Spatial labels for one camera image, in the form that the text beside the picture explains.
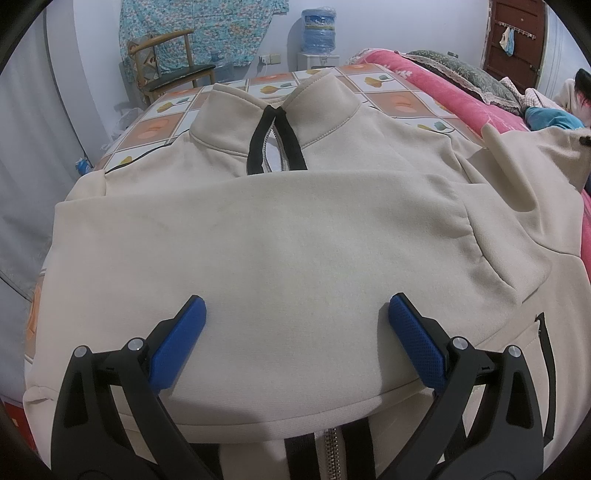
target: person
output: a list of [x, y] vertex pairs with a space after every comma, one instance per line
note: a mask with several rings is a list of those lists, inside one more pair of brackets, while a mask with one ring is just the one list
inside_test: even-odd
[[591, 74], [580, 69], [574, 79], [565, 81], [554, 101], [591, 127]]

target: black zipper trim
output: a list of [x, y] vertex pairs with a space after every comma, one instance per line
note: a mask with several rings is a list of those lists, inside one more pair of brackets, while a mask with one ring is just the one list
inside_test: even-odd
[[252, 134], [251, 143], [248, 148], [248, 158], [246, 159], [246, 173], [248, 175], [257, 175], [264, 173], [262, 151], [265, 148], [265, 139], [267, 132], [275, 121], [275, 128], [279, 134], [279, 139], [283, 145], [285, 157], [289, 170], [308, 170], [304, 156], [301, 152], [300, 143], [287, 121], [287, 116], [283, 108], [273, 108], [267, 105], [262, 111], [261, 120]]
[[267, 132], [275, 119], [275, 109], [267, 105], [262, 111], [262, 117], [252, 134], [251, 144], [248, 148], [248, 158], [246, 159], [246, 174], [258, 175], [264, 173], [262, 169], [262, 149], [265, 148], [265, 139]]
[[554, 363], [554, 354], [544, 312], [540, 313], [535, 319], [540, 323], [538, 336], [540, 337], [542, 355], [544, 355], [546, 371], [548, 372], [548, 419], [544, 430], [544, 446], [546, 446], [554, 439], [554, 429], [556, 428], [556, 364]]
[[278, 107], [275, 111], [277, 114], [275, 117], [275, 127], [281, 137], [283, 150], [285, 151], [290, 170], [308, 170], [304, 161], [304, 155], [301, 152], [300, 143], [297, 140], [296, 133], [287, 121], [285, 110]]
[[340, 431], [345, 441], [347, 479], [375, 480], [374, 442], [369, 429], [369, 419], [352, 421], [342, 425]]
[[320, 467], [314, 434], [285, 439], [290, 480], [320, 480]]

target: grey curtain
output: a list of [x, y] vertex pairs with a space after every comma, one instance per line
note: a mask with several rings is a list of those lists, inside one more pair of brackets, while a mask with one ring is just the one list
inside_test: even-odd
[[28, 310], [54, 207], [82, 156], [53, 79], [43, 14], [0, 74], [0, 395], [8, 399], [22, 399]]

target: wooden chair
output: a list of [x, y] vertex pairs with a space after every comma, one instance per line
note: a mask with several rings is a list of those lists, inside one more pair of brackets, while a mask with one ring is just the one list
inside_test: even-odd
[[[138, 68], [138, 84], [141, 92], [147, 97], [148, 104], [155, 101], [156, 98], [161, 96], [164, 92], [173, 89], [183, 83], [193, 82], [193, 86], [197, 86], [197, 79], [209, 75], [211, 84], [215, 83], [215, 77], [213, 69], [215, 65], [194, 65], [193, 55], [191, 55], [191, 48], [189, 46], [189, 34], [193, 33], [194, 30], [189, 28], [188, 30], [178, 30], [176, 32], [166, 33], [164, 35], [158, 35], [157, 37], [150, 38], [149, 40], [131, 47], [129, 49], [129, 55], [134, 57], [135, 64]], [[137, 53], [145, 50], [146, 48], [152, 48], [156, 45], [160, 45], [168, 40], [172, 40], [178, 37], [185, 37], [185, 49], [187, 51], [187, 60], [189, 66], [181, 69], [174, 70], [170, 73], [165, 73], [157, 79], [150, 80], [147, 82], [142, 74], [142, 66]]]

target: pillow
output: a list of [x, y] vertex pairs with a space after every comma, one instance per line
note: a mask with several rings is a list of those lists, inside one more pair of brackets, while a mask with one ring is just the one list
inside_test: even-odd
[[484, 70], [433, 50], [414, 50], [400, 55], [445, 78], [485, 104], [520, 115], [519, 103], [511, 91]]

